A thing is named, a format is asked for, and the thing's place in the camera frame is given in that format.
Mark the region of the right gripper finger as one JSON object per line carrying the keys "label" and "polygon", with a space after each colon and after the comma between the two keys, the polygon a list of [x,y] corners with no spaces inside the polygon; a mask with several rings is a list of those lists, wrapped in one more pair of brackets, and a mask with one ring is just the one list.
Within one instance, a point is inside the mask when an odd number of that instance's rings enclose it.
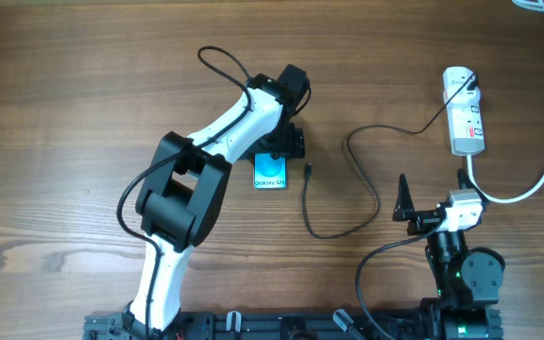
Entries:
{"label": "right gripper finger", "polygon": [[482,191],[480,189],[478,189],[477,186],[469,179],[467,172],[463,168],[459,168],[457,170],[457,179],[458,179],[458,184],[459,184],[460,189],[462,189],[462,190],[465,190],[465,189],[475,190],[476,193],[479,195],[479,197],[482,200],[482,205],[483,206],[488,206],[489,205],[489,200],[487,199],[485,194],[483,194]]}
{"label": "right gripper finger", "polygon": [[404,174],[399,176],[399,189],[392,219],[395,222],[415,219],[415,207],[410,194],[408,181]]}

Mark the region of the Galaxy smartphone with teal screen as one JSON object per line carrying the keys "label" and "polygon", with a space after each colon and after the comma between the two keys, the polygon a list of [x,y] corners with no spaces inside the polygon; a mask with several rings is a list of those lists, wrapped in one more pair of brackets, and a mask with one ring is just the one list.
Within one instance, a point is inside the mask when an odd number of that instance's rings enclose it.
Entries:
{"label": "Galaxy smartphone with teal screen", "polygon": [[286,159],[273,159],[269,154],[255,155],[253,186],[257,190],[276,190],[287,187]]}

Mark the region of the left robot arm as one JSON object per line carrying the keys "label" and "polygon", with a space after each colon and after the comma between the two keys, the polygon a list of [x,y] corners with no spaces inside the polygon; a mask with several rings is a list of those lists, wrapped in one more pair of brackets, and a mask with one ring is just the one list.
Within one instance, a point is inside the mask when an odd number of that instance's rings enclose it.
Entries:
{"label": "left robot arm", "polygon": [[250,161],[260,169],[269,158],[276,165],[263,187],[281,188],[287,161],[305,156],[304,133],[292,118],[310,96],[306,72],[289,64],[277,78],[249,79],[242,91],[209,126],[187,137],[167,133],[136,180],[146,254],[138,294],[122,312],[122,327],[133,339],[163,339],[177,323],[190,257],[216,223],[232,166]]}

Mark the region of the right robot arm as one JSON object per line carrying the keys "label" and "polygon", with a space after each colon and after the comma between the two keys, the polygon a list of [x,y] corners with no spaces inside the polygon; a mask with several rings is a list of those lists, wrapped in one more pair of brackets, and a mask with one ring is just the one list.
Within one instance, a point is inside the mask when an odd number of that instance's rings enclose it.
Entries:
{"label": "right robot arm", "polygon": [[431,210],[418,211],[405,175],[399,188],[393,220],[408,223],[407,234],[426,239],[425,255],[432,270],[437,297],[421,300],[420,339],[503,339],[499,302],[506,263],[487,247],[470,248],[465,232],[479,226],[488,200],[457,172],[459,188]]}

